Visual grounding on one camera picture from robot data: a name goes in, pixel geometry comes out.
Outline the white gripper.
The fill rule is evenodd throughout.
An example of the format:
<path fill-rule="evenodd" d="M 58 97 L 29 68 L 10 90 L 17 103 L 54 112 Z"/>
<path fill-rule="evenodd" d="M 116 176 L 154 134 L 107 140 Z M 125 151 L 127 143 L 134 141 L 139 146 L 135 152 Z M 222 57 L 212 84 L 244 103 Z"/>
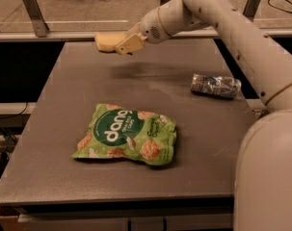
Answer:
<path fill-rule="evenodd" d="M 132 54 L 143 49 L 145 41 L 153 44 L 165 41 L 184 28 L 183 22 L 182 0 L 171 0 L 148 12 L 141 22 L 127 30 L 126 38 L 115 47 L 116 52 Z"/>

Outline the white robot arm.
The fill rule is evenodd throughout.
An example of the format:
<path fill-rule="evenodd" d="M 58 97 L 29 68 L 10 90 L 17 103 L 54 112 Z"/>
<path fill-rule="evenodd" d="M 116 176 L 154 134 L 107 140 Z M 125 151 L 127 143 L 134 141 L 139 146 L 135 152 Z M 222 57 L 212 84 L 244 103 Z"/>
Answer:
<path fill-rule="evenodd" d="M 292 231 L 292 55 L 229 0 L 180 0 L 218 33 L 269 114 L 243 138 L 234 183 L 234 231 Z"/>

